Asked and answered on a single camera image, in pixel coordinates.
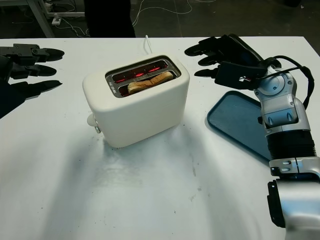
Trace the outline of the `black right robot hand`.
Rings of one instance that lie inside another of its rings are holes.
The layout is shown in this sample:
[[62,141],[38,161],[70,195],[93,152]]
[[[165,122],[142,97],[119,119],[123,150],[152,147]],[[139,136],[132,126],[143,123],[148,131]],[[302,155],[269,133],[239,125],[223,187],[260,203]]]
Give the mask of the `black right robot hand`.
[[260,55],[235,34],[203,39],[187,48],[184,53],[190,57],[206,55],[198,62],[202,67],[228,62],[252,68],[250,77],[263,77],[268,70],[267,67],[260,66],[263,60]]

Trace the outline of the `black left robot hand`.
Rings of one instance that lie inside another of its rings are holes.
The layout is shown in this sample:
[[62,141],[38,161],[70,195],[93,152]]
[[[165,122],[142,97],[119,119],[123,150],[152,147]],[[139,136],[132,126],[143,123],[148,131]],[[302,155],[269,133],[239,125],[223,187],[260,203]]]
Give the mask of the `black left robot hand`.
[[57,70],[42,64],[61,60],[64,54],[62,50],[41,48],[37,44],[15,43],[13,46],[2,46],[0,48],[1,94],[25,100],[59,87],[62,83],[58,80],[45,80],[37,83],[21,81],[10,84],[9,79],[52,77]]

